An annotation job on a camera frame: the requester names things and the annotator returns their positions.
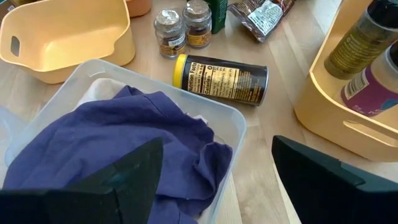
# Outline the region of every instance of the wooden table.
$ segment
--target wooden table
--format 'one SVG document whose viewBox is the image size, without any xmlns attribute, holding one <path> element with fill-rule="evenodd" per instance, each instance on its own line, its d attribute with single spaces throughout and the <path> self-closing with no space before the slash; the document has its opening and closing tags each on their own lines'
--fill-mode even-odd
<svg viewBox="0 0 398 224">
<path fill-rule="evenodd" d="M 398 164 L 373 163 L 350 153 L 304 129 L 294 115 L 292 104 L 300 94 L 340 1 L 297 0 L 288 16 L 263 44 L 257 43 L 251 33 L 229 14 L 226 28 L 214 36 L 209 47 L 189 50 L 193 55 L 267 65 L 270 71 L 267 96 L 262 106 L 255 108 L 226 102 L 245 115 L 248 130 L 217 223 L 300 223 L 275 174 L 271 144 L 276 134 L 398 181 Z M 162 8 L 182 7 L 184 2 L 154 0 L 149 14 L 131 20 L 137 54 L 127 68 L 172 83 L 175 61 L 159 55 L 152 23 Z M 32 119 L 60 87 L 46 85 L 4 62 L 0 62 L 0 71 L 0 105 L 26 121 Z"/>
</svg>

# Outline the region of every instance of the blue cloth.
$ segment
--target blue cloth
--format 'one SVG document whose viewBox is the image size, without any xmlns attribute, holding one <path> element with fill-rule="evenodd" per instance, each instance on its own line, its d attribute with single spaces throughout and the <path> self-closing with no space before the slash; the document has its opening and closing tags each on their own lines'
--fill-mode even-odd
<svg viewBox="0 0 398 224">
<path fill-rule="evenodd" d="M 192 217 L 212 203 L 232 150 L 163 93 L 129 86 L 47 126 L 10 165 L 4 188 L 62 188 L 156 137 L 164 159 L 149 223 L 196 223 Z"/>
</svg>

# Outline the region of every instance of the yellow plastic basket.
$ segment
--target yellow plastic basket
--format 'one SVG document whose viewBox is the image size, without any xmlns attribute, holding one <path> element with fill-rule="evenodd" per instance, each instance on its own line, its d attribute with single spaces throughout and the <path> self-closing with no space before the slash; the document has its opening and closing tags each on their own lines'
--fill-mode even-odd
<svg viewBox="0 0 398 224">
<path fill-rule="evenodd" d="M 64 82 L 91 58 L 117 65 L 135 55 L 125 0 L 45 0 L 2 21 L 0 58 L 45 83 Z"/>
<path fill-rule="evenodd" d="M 331 76 L 327 56 L 359 19 L 371 0 L 345 0 L 310 69 L 294 109 L 298 120 L 314 133 L 372 161 L 398 161 L 398 107 L 372 118 L 333 100 L 348 82 Z"/>
</svg>

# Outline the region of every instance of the yellow lid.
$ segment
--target yellow lid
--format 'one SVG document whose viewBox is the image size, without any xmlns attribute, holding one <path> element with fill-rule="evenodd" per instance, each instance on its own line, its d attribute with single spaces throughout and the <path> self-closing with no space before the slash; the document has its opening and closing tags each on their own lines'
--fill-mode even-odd
<svg viewBox="0 0 398 224">
<path fill-rule="evenodd" d="M 182 85 L 182 74 L 184 71 L 185 61 L 188 55 L 180 54 L 175 62 L 174 75 L 173 75 L 173 86 L 181 88 Z"/>
</svg>

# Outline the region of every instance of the basket handle hole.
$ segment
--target basket handle hole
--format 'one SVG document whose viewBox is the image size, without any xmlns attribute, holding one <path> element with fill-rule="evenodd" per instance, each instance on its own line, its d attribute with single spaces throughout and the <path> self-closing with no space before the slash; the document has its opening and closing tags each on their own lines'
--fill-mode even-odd
<svg viewBox="0 0 398 224">
<path fill-rule="evenodd" d="M 17 57 L 19 57 L 19 51 L 20 51 L 19 46 L 20 46 L 19 39 L 15 36 L 12 36 L 11 37 L 11 53 Z"/>
<path fill-rule="evenodd" d="M 363 124 L 359 124 L 355 121 L 343 121 L 343 124 L 347 128 L 350 128 L 350 129 L 357 131 L 361 134 L 369 136 L 370 138 L 373 138 L 379 142 L 382 142 L 383 144 L 386 144 L 386 145 L 392 146 L 392 147 L 398 147 L 398 139 L 394 139 L 392 137 L 386 136 L 385 134 L 380 133 L 379 131 L 376 131 L 374 129 L 371 129 Z"/>
</svg>

